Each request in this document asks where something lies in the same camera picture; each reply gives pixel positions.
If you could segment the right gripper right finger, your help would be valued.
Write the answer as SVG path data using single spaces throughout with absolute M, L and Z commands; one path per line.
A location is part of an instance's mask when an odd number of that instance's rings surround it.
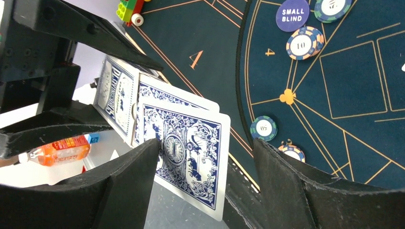
M 404 189 L 385 189 L 325 173 L 261 139 L 253 156 L 272 229 L 402 229 Z

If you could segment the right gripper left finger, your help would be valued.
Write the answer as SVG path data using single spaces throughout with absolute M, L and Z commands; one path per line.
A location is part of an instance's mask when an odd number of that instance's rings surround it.
M 151 139 L 55 185 L 0 187 L 3 229 L 141 229 L 159 154 Z

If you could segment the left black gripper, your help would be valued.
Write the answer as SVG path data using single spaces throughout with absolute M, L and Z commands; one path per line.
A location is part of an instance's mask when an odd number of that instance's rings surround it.
M 38 115 L 0 129 L 1 159 L 64 138 L 113 129 L 92 105 L 71 102 L 80 72 L 73 64 L 77 42 L 126 62 L 163 70 L 108 20 L 73 4 L 63 0 L 3 3 L 0 112 L 35 103 L 39 107 Z

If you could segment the pink white poker chip stack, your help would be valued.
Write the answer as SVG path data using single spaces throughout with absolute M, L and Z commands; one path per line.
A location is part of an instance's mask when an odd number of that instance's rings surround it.
M 303 163 L 306 162 L 306 157 L 305 157 L 304 152 L 295 145 L 281 145 L 278 149 L 281 152 L 283 152 L 284 154 L 295 158 L 296 160 L 299 160 Z

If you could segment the green poker chip stack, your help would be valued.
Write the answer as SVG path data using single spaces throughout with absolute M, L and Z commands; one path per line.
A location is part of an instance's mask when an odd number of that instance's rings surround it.
M 250 125 L 250 134 L 253 139 L 258 138 L 264 141 L 271 141 L 277 135 L 277 124 L 269 116 L 257 117 Z

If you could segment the blue playing card deck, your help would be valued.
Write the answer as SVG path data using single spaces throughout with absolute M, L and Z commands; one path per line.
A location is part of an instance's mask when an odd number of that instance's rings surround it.
M 113 127 L 123 141 L 135 147 L 138 123 L 139 79 L 158 78 L 155 70 L 106 55 L 96 86 L 93 107 Z

